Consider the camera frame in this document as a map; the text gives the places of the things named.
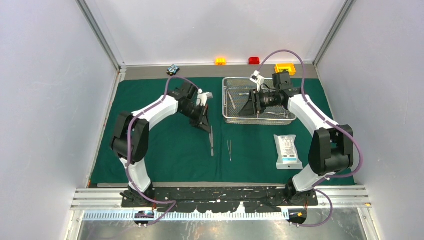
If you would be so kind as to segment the long steel forceps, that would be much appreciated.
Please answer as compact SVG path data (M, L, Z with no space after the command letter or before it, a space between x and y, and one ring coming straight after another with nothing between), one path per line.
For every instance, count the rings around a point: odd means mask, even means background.
M214 154L214 132L213 127L210 127L210 133L209 133L209 142L210 142L210 154L213 157Z

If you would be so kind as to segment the steel spatula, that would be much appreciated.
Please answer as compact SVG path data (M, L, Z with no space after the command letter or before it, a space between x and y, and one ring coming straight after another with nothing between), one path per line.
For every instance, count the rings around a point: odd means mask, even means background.
M232 95L230 94L229 91L227 92L227 95L228 95L228 98L229 98L229 100L231 102L231 105L232 105L233 109L236 110L237 109L236 104L235 104L235 102L233 100L233 97L232 97Z

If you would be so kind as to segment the metal mesh tray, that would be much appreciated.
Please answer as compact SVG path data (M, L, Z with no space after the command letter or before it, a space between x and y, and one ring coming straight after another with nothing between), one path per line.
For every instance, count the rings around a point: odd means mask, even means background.
M228 124L241 125L265 125L265 126L284 126L294 122L297 117L282 106L268 107L262 114L252 116L239 116L240 110L246 104L249 98L250 90L255 89L256 84L247 77L225 77L222 80L222 115L224 121ZM233 109L228 92L232 95L236 109ZM286 113L288 117L280 117L265 112Z

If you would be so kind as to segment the green surgical cloth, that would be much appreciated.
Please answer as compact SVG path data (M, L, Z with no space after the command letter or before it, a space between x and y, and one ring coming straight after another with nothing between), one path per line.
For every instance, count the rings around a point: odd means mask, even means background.
M149 134L145 157L147 173L153 182L227 182L284 184L296 170L278 170L274 135L296 135L295 146L304 165L312 136L295 120L288 125L243 125L226 123L222 114L222 78L193 78L204 91L213 93L208 100L209 122L213 127L214 156L211 156L209 135L177 113L153 127ZM117 155L110 147L118 115L140 110L157 101L166 84L173 90L181 79L126 80L118 85L103 134L92 184L127 184L128 179ZM232 141L229 161L227 140Z

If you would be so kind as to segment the thin steel tweezers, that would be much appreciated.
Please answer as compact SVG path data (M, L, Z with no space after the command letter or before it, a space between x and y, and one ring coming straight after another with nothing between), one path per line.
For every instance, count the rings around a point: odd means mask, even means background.
M232 161L232 141L231 140L227 140L227 149L228 149L228 158L229 161Z

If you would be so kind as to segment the white paper packet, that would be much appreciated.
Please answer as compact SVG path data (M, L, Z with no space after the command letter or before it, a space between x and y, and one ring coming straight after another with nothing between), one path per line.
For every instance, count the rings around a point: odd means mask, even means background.
M296 135L274 135L278 159L277 170L302 170L303 164L299 159L295 146Z

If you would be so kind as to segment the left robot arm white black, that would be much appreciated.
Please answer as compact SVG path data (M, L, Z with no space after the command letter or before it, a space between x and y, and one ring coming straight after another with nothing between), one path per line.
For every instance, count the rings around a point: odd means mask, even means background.
M166 118L176 113L186 116L189 124L208 133L210 145L214 144L213 127L208 116L208 100L212 98L212 92L203 91L185 79L181 87L174 90L169 90L167 83L164 94L150 105L118 115L110 148L123 164L128 179L128 192L123 194L124 197L134 199L141 207L158 203L145 158L150 131Z

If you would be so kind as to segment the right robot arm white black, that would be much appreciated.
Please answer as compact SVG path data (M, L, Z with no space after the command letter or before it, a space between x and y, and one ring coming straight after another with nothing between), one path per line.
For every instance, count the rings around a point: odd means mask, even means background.
M284 201L299 205L314 192L314 187L325 178L349 169L354 163L353 130L328 118L305 94L303 87L294 87L288 71L272 75L273 88L255 71L250 81L256 88L249 91L246 104L239 116L262 114L268 107L281 106L293 113L312 136L308 165L291 177L284 189Z

